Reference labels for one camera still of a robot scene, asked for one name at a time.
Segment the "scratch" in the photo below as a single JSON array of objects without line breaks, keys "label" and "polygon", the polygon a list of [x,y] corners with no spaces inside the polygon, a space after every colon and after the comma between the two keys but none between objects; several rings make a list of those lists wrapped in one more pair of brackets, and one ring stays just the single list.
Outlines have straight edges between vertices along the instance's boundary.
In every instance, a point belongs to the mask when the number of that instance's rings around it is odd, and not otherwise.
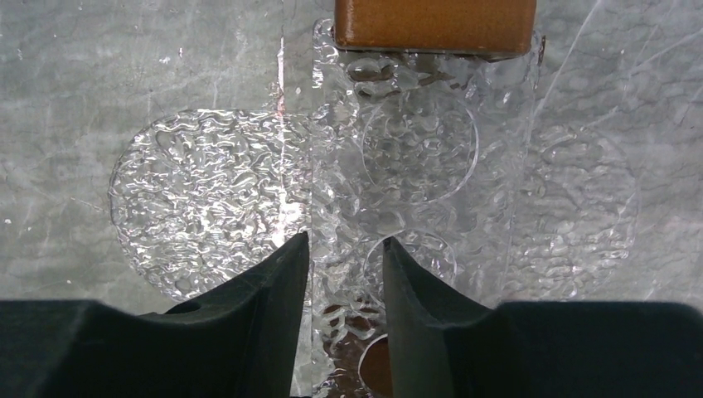
[{"label": "scratch", "polygon": [[276,104],[276,110],[280,115],[285,112],[285,94],[284,94],[284,48],[285,48],[284,37],[281,36],[281,48],[279,53],[276,55],[276,60],[279,64],[279,99]]},{"label": "scratch", "polygon": [[215,92],[212,94],[212,108],[213,109],[217,109],[217,81],[218,80],[215,80],[212,82],[212,86],[215,89]]},{"label": "scratch", "polygon": [[100,207],[98,207],[98,206],[96,206],[96,205],[94,205],[94,204],[92,204],[92,203],[88,203],[87,201],[82,201],[81,199],[76,199],[76,198],[74,198],[74,197],[70,197],[70,199],[71,199],[72,201],[77,201],[77,202],[79,202],[79,203],[82,204],[82,205],[86,205],[87,207],[92,207],[93,210],[97,211],[98,213],[104,213],[104,212],[105,212],[105,210],[101,209]]},{"label": "scratch", "polygon": [[696,37],[700,36],[701,33],[703,33],[703,28],[701,28],[698,32],[691,33],[690,35],[688,35],[688,36],[686,36],[686,37],[683,37],[682,39],[680,39],[680,40],[677,41],[676,43],[670,45],[669,47],[665,48],[664,50],[659,51],[657,54],[654,54],[653,56],[650,56],[650,57],[647,58],[645,61],[643,61],[641,64],[639,64],[638,66],[635,66],[635,67],[632,69],[632,72],[639,72],[640,70],[643,69],[643,67],[644,67],[645,65],[649,64],[650,62],[652,62],[652,61],[654,61],[654,60],[656,60],[656,59],[658,59],[658,58],[661,58],[662,56],[664,56],[665,54],[667,54],[669,51],[671,51],[671,50],[673,50],[673,49],[675,49],[675,48],[677,48],[677,47],[679,47],[679,46],[683,46],[683,45],[686,44],[687,42],[689,42],[689,41],[695,39]]},{"label": "scratch", "polygon": [[683,112],[679,119],[679,121],[676,123],[676,125],[681,126],[681,123],[683,123],[684,119],[688,115],[688,111],[691,110],[691,104],[696,102],[698,100],[698,97],[701,96],[701,93],[703,93],[703,85],[698,88],[698,90],[693,94],[691,99],[688,101],[688,104],[686,104],[686,111]]},{"label": "scratch", "polygon": [[561,66],[559,69],[556,71],[556,74],[554,75],[554,79],[551,81],[551,84],[549,88],[547,89],[547,92],[545,93],[545,98],[542,99],[539,105],[535,108],[535,112],[532,114],[532,118],[536,118],[537,115],[542,111],[542,109],[545,107],[545,104],[547,102],[547,99],[549,98],[549,95],[551,94],[551,91],[554,89],[554,86],[556,85],[556,81],[559,79],[561,76],[561,72],[564,70],[564,66],[566,65],[566,61],[569,60],[569,57],[571,56],[571,53],[574,52],[574,48],[576,47],[576,43],[579,41],[579,38],[581,35],[584,33],[584,29],[586,26],[589,24],[591,21],[591,17],[595,14],[596,9],[600,6],[600,3],[603,0],[598,0],[595,2],[593,8],[591,8],[591,11],[589,12],[589,15],[586,16],[586,19],[584,19],[584,23],[581,24],[581,28],[579,28],[579,31],[576,33],[576,37],[574,38],[574,42],[571,43],[571,47],[569,48],[569,51],[566,53],[566,57],[564,58],[564,62],[561,63]]},{"label": "scratch", "polygon": [[601,116],[600,118],[594,120],[593,122],[586,124],[584,127],[581,128],[581,131],[586,130],[589,127],[594,127],[595,125],[601,124],[602,122],[612,118],[615,116],[615,114],[618,112],[618,107],[615,106],[613,107],[608,113],[606,113],[604,116]]}]

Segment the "copper block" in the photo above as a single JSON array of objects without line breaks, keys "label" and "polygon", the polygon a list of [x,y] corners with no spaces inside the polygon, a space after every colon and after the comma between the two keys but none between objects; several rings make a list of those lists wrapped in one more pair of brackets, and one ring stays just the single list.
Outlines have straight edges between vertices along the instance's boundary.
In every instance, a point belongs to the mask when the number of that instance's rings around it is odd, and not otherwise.
[{"label": "copper block", "polygon": [[336,0],[345,50],[454,52],[511,57],[531,47],[536,0]]}]

